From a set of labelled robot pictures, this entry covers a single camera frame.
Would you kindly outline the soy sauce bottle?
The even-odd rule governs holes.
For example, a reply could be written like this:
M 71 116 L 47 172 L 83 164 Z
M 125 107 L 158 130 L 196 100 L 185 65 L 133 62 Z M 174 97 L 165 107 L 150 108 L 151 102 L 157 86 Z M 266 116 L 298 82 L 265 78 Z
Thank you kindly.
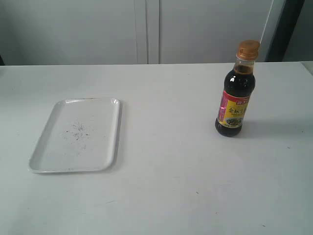
M 233 69 L 224 79 L 224 90 L 215 121 L 216 130 L 223 136 L 240 133 L 250 96 L 255 89 L 253 74 L 260 43 L 255 40 L 240 42 Z

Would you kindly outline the white rectangular tray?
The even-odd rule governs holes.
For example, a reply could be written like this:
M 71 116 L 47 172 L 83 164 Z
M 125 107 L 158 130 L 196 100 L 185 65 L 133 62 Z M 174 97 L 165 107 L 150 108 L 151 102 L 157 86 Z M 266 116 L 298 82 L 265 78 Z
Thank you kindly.
M 115 159 L 120 114 L 121 102 L 115 98 L 57 102 L 30 157 L 30 172 L 98 172 L 109 168 Z

